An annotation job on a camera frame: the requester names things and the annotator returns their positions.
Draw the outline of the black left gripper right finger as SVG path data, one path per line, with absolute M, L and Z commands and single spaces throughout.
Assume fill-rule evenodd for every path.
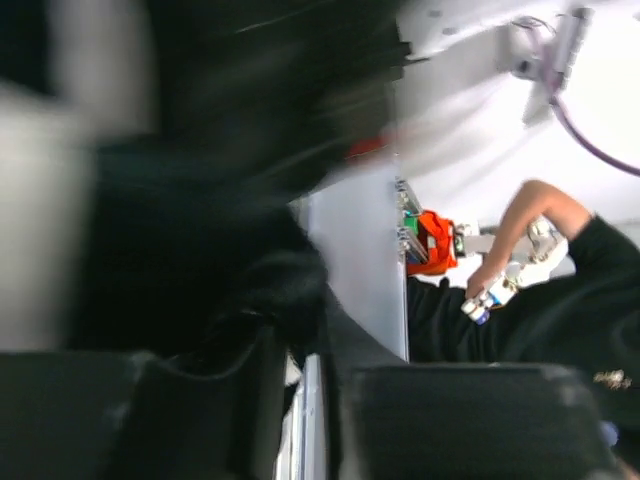
M 328 329 L 344 479 L 617 479 L 594 399 L 558 365 L 411 365 Z

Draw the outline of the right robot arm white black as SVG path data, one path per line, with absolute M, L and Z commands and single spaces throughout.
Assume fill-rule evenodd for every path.
M 585 1 L 412 1 L 398 15 L 411 54 L 394 89 L 400 123 L 494 79 L 512 76 L 531 89 L 526 126 L 553 115 L 594 11 Z

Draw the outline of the black white checkered pillowcase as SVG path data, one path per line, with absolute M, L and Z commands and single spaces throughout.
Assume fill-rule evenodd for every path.
M 388 120 L 399 1 L 5 1 L 1 347 L 311 346 L 290 203 Z

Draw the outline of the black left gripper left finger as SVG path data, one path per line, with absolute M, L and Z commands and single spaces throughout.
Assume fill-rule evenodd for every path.
M 281 435 L 284 343 L 262 330 L 225 372 L 146 353 L 1 357 L 5 479 L 268 479 Z

